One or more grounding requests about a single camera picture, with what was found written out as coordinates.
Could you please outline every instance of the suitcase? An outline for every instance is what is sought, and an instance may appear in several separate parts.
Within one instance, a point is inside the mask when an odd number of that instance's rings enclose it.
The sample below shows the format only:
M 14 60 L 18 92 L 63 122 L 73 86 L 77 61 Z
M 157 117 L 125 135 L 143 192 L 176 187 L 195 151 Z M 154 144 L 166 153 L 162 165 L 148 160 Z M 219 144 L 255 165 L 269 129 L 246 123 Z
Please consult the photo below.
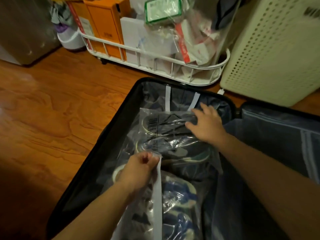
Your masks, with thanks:
M 169 106 L 171 111 L 186 111 L 192 105 L 199 109 L 200 102 L 217 109 L 228 133 L 320 183 L 320 117 L 259 101 L 245 102 L 236 109 L 225 96 L 146 77 L 133 86 L 58 201 L 47 223 L 47 238 L 57 235 L 106 190 L 140 107 L 164 111 Z M 222 155 L 220 158 L 223 174 L 217 174 L 202 207 L 218 235 L 230 240 L 261 236 L 288 239 L 236 170 Z M 203 234 L 205 240 L 219 239 L 213 231 Z

